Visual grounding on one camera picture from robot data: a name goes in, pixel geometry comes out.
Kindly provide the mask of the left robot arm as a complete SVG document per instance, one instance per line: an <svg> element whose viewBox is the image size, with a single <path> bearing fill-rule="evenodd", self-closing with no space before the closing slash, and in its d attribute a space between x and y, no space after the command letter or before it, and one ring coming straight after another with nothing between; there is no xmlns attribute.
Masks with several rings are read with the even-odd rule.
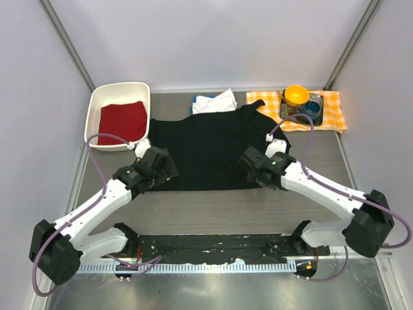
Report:
<svg viewBox="0 0 413 310"><path fill-rule="evenodd" d="M69 281L78 269L108 254L129 258L136 253L137 233L124 223L92 235L103 220L140 194L176 177L178 171L166 149L151 146L133 164L118 169L103 188L70 214L35 227L29 251L34 270L55 285Z"/></svg>

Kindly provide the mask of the blue t shirt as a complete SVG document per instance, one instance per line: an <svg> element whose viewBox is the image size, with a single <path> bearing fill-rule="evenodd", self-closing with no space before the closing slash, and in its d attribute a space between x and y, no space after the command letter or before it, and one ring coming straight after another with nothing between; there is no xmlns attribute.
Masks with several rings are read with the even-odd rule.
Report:
<svg viewBox="0 0 413 310"><path fill-rule="evenodd" d="M194 96L193 103L190 107L190 115L208 112L208 102L214 98L215 96Z"/></svg>

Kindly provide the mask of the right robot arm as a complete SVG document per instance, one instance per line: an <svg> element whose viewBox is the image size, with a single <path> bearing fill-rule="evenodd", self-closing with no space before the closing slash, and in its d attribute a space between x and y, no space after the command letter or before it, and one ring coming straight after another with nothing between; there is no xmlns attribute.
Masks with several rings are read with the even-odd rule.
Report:
<svg viewBox="0 0 413 310"><path fill-rule="evenodd" d="M294 191L324 206L338 221L309 221L291 239L295 253L308 254L321 246L348 246L354 252L373 258L394 227L385 195L373 190L366 194L342 186L311 170L283 152L272 157L250 147L240 157L248 181L274 190Z"/></svg>

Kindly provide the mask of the white t shirt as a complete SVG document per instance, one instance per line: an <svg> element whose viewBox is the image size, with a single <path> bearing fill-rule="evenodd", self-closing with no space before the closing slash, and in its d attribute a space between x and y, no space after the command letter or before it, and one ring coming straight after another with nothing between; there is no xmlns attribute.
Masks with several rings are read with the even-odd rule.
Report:
<svg viewBox="0 0 413 310"><path fill-rule="evenodd" d="M237 109L237 101L233 91L228 88L226 91L216 95L214 99L208 102L208 109L209 111L204 113L232 112Z"/></svg>

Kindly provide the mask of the white plastic tub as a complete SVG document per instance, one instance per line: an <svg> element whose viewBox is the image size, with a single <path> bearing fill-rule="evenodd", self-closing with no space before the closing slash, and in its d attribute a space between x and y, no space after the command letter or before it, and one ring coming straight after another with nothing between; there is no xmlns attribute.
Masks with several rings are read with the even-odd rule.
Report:
<svg viewBox="0 0 413 310"><path fill-rule="evenodd" d="M148 116L146 133L140 140L148 139L151 110L150 88L143 82L122 82L103 85L93 91L86 115L85 141L89 141L92 148L103 152L128 150L126 145L129 142L123 138L112 134L99 133L101 109L111 104L124 105L136 101L143 102Z"/></svg>

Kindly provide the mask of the black t shirt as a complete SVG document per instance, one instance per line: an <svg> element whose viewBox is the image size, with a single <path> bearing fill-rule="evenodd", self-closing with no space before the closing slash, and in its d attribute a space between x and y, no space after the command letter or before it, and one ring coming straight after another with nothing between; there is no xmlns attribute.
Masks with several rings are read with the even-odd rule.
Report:
<svg viewBox="0 0 413 310"><path fill-rule="evenodd" d="M179 172L152 191L257 188L258 184L247 182L247 171L239 164L241 155L249 147L265 152L270 132L277 139L287 139L272 118L258 112L264 104L259 99L232 112L194 114L179 121L151 119L151 144L167 149Z"/></svg>

